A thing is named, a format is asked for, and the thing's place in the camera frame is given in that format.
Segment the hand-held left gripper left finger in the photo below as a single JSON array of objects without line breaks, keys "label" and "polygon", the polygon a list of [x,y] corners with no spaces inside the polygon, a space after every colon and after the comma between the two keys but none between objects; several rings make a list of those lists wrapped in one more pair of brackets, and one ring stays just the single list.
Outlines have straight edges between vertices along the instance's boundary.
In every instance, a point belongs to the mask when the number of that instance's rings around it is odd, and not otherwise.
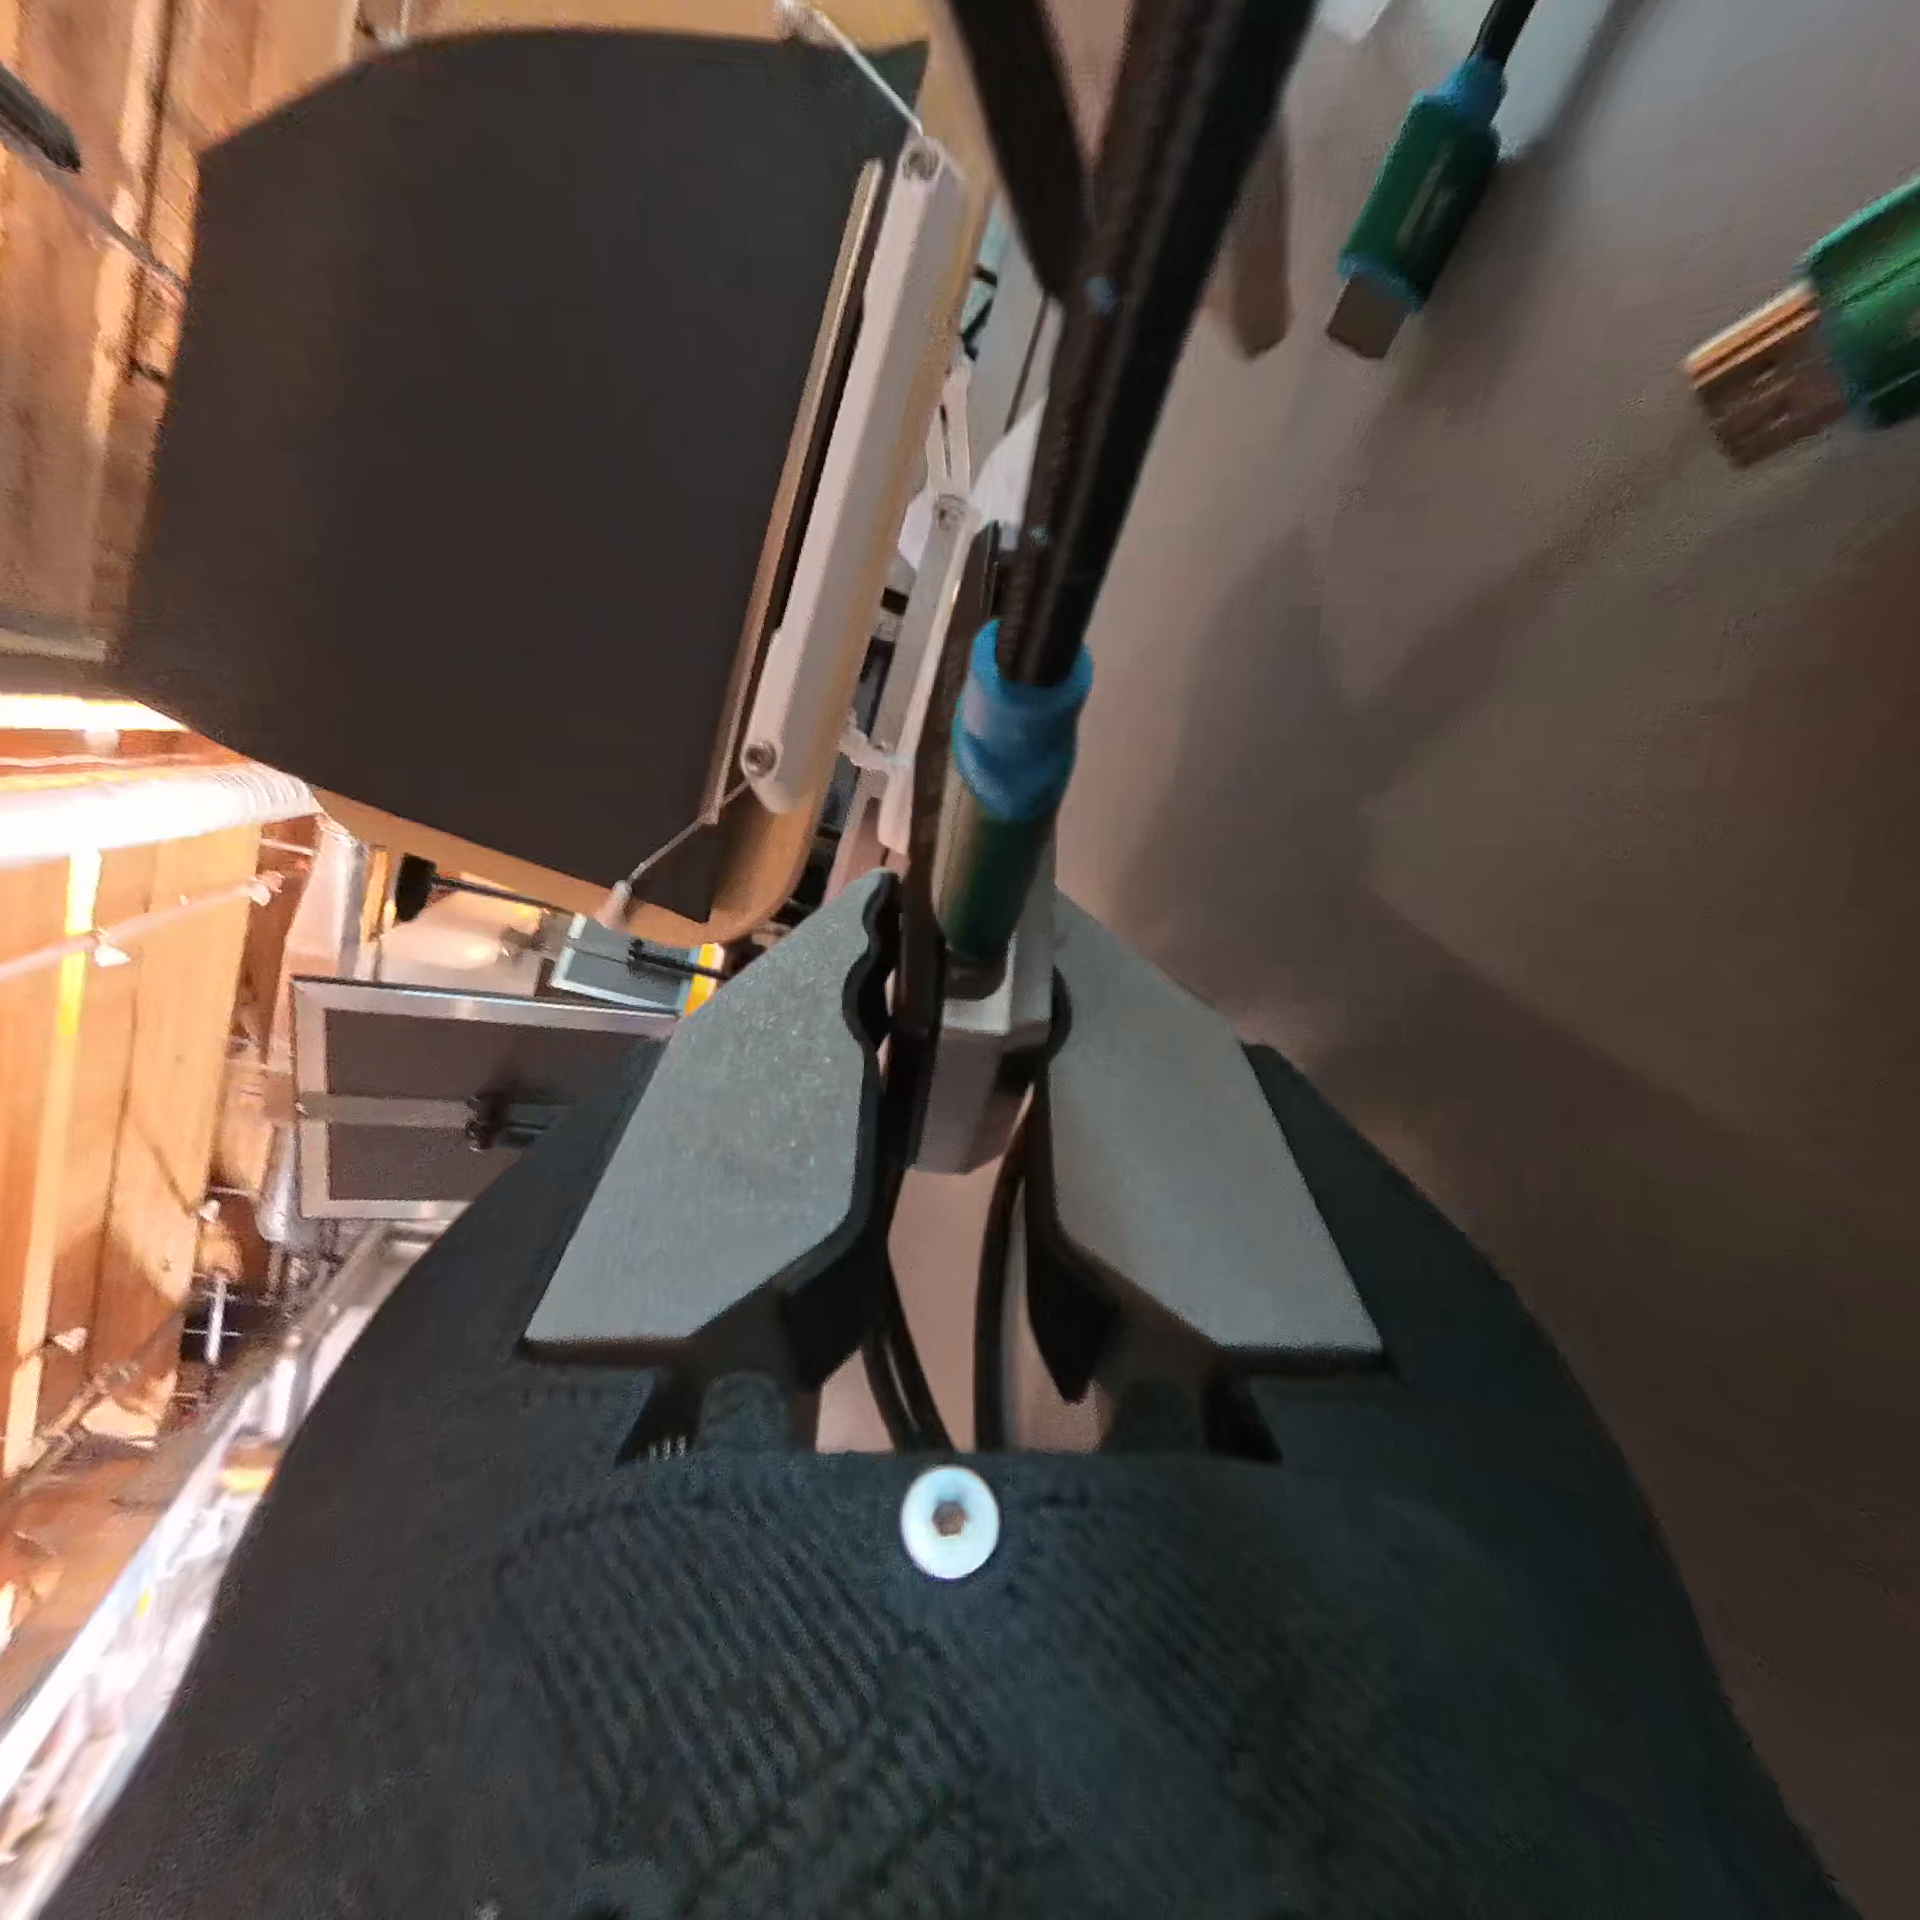
[{"label": "hand-held left gripper left finger", "polygon": [[863,876],[681,1021],[530,1312],[530,1354],[816,1392],[878,1290],[894,876]]}]

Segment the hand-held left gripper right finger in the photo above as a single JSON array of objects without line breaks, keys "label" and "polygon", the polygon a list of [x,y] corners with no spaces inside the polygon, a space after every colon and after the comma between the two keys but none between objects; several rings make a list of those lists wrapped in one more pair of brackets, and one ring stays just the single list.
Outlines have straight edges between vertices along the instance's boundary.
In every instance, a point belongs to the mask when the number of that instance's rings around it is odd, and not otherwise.
[{"label": "hand-held left gripper right finger", "polygon": [[1054,1388],[1375,1372],[1375,1322],[1228,1021],[1069,899],[1054,982],[1028,1125],[1028,1322]]}]

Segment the black silver HDMI switch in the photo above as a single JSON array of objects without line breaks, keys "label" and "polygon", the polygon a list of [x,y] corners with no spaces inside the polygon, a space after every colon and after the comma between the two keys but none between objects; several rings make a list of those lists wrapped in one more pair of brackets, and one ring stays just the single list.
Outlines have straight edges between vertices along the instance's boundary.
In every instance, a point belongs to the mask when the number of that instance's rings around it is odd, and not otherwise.
[{"label": "black silver HDMI switch", "polygon": [[997,526],[943,496],[928,533],[910,611],[929,636],[899,734],[899,933],[890,988],[888,1099],[903,1155],[929,1174],[995,1164],[1062,1026],[1054,1008],[1061,897],[1054,856],[1040,871],[997,968],[953,960],[933,914],[946,734],[973,636],[989,610]]}]

